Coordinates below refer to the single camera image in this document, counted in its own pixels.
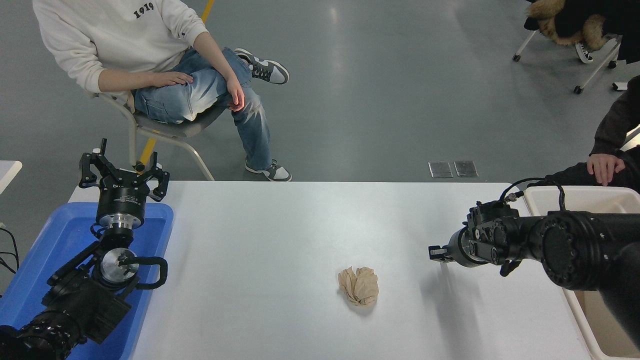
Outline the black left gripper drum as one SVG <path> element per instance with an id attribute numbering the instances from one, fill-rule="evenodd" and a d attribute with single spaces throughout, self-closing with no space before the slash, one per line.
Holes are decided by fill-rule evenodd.
<path id="1" fill-rule="evenodd" d="M 113 214 L 132 215 L 143 218 L 146 212 L 146 198 L 149 187 L 145 185 L 118 185 L 112 181 L 99 182 L 100 194 L 97 217 L 104 218 Z"/>

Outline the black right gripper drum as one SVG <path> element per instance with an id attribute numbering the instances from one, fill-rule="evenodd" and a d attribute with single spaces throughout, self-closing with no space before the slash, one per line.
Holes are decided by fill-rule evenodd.
<path id="1" fill-rule="evenodd" d="M 462 240 L 466 239 L 467 230 L 467 227 L 463 227 L 458 231 L 455 231 L 455 233 L 451 235 L 446 246 L 446 251 L 448 252 L 448 255 L 452 259 L 452 261 L 464 267 L 470 266 L 469 258 L 467 257 L 462 246 Z"/>

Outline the seated person's right hand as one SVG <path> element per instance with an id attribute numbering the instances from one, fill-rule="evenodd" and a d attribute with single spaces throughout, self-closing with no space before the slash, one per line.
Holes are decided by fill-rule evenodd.
<path id="1" fill-rule="evenodd" d="M 188 85 L 194 78 L 180 71 L 152 72 L 148 80 L 149 86 L 163 88 L 171 85 Z"/>

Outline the seated person's left hand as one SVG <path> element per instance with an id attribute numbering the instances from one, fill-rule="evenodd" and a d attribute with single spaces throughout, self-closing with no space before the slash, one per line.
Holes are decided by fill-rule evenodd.
<path id="1" fill-rule="evenodd" d="M 227 107 L 232 112 L 239 112 L 245 108 L 246 100 L 243 87 L 238 79 L 230 77 L 226 80 L 227 91 L 231 96 L 231 100 L 228 102 Z"/>

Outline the standing person's hand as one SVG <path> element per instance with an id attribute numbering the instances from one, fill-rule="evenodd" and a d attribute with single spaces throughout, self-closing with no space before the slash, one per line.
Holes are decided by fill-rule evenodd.
<path id="1" fill-rule="evenodd" d="M 604 187 L 610 185 L 614 175 L 625 168 L 624 160 L 609 153 L 592 153 L 586 161 L 587 173 Z"/>

